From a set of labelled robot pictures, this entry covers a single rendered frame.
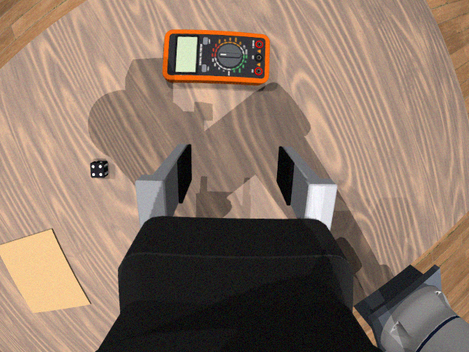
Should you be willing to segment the orange digital multimeter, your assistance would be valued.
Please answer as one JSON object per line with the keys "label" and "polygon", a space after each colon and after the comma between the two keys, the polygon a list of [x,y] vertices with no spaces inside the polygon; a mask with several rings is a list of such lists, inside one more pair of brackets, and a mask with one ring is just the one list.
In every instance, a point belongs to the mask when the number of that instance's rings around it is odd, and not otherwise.
{"label": "orange digital multimeter", "polygon": [[264,34],[169,30],[163,77],[168,82],[258,86],[269,79],[269,48]]}

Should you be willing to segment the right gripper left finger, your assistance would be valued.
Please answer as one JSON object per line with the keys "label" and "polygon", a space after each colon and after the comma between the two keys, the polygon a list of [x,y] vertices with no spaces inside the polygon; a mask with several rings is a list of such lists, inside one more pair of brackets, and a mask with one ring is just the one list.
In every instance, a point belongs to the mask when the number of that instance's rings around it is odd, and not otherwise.
{"label": "right gripper left finger", "polygon": [[191,180],[191,144],[178,144],[153,175],[135,181],[140,228],[152,217],[173,217]]}

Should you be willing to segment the tan flat mat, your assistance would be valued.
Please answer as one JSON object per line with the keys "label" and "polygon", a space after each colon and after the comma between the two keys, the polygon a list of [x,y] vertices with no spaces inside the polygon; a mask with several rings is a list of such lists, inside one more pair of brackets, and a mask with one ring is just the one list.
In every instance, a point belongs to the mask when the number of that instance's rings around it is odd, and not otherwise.
{"label": "tan flat mat", "polygon": [[53,228],[0,244],[0,256],[33,313],[91,304]]}

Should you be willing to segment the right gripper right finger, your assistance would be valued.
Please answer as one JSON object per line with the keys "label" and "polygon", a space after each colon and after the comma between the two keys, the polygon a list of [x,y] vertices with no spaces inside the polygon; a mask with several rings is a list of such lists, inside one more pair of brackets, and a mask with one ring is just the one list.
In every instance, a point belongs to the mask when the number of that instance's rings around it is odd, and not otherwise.
{"label": "right gripper right finger", "polygon": [[315,219],[331,229],[337,185],[319,178],[292,147],[278,149],[276,182],[297,219]]}

